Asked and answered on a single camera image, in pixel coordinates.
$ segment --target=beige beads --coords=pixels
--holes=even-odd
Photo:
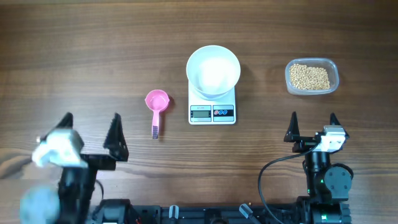
[[[301,90],[327,90],[330,88],[328,73],[324,68],[294,64],[290,68],[290,81]]]

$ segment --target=wood grain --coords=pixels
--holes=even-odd
[[[165,206],[259,204],[259,169],[291,154],[283,143],[291,112],[305,135],[335,112],[351,135],[332,160],[355,171],[353,223],[396,223],[396,2],[65,2],[0,1],[0,223],[19,222],[28,188],[57,183],[60,169],[38,169],[29,157],[36,137],[67,111],[88,153],[102,151],[113,113],[120,113],[130,157],[116,172],[98,174],[105,197]],[[185,65],[210,44],[229,48],[241,62],[234,126],[187,121]],[[285,66],[300,57],[332,59],[339,88],[323,96],[287,93]],[[144,103],[153,89],[172,97],[158,141]],[[268,201],[306,194],[301,161],[266,171]]]

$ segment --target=white scale base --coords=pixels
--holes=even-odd
[[[192,125],[234,124],[236,122],[235,88],[221,98],[205,100],[188,84],[188,120]]]

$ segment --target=clear plastic bowl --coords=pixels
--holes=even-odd
[[[293,86],[290,80],[290,68],[294,64],[306,65],[308,67],[320,67],[326,69],[330,82],[328,90],[300,90]],[[298,58],[289,62],[285,69],[287,91],[293,95],[320,95],[334,92],[340,82],[338,78],[337,66],[327,58]]]

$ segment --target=wooden table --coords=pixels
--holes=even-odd
[[[355,171],[353,223],[396,223],[396,2],[40,4],[46,2],[0,1],[0,223],[19,222],[19,199],[28,188],[57,183],[60,169],[35,168],[29,158],[36,137],[67,111],[75,115],[85,152],[103,150],[118,112],[130,156],[117,171],[98,174],[104,196],[163,206],[260,204],[260,168],[292,154],[283,142],[291,113],[297,111],[302,134],[311,136],[335,112],[351,135],[331,159]],[[210,44],[229,48],[241,63],[233,126],[188,123],[185,65]],[[339,88],[323,96],[290,95],[284,69],[301,57],[332,59]],[[144,103],[153,89],[172,97],[159,140],[150,136],[152,113]],[[301,162],[266,171],[269,202],[306,195]]]

